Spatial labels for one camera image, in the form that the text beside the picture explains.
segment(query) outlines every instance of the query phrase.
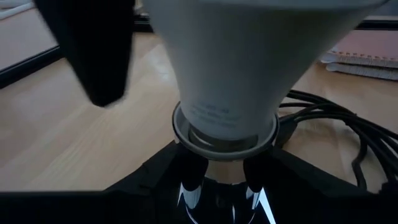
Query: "wooden surface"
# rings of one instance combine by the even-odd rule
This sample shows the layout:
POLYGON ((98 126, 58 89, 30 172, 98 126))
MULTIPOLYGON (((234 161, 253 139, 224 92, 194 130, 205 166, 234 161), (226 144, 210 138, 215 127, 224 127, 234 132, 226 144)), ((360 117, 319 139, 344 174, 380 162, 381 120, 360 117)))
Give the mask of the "wooden surface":
POLYGON ((36 9, 0 20, 0 70, 56 45, 36 9))
MULTIPOLYGON (((178 90, 155 35, 137 34, 129 74, 126 99, 108 109, 90 104, 64 59, 0 90, 0 190, 105 189, 172 141, 178 90)), ((397 83, 314 65, 294 88, 398 132, 397 83)), ((300 124, 285 149, 355 184, 358 148, 343 123, 313 120, 300 124)), ((380 165, 368 156, 362 167, 377 191, 385 181, 380 165)))

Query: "white light bulb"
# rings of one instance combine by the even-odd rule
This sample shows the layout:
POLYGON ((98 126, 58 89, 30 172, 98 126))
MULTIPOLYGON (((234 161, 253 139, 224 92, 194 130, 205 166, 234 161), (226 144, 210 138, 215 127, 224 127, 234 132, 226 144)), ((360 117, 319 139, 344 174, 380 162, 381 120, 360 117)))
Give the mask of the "white light bulb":
POLYGON ((385 0, 144 0, 185 117, 236 140, 271 123, 312 62, 385 0))

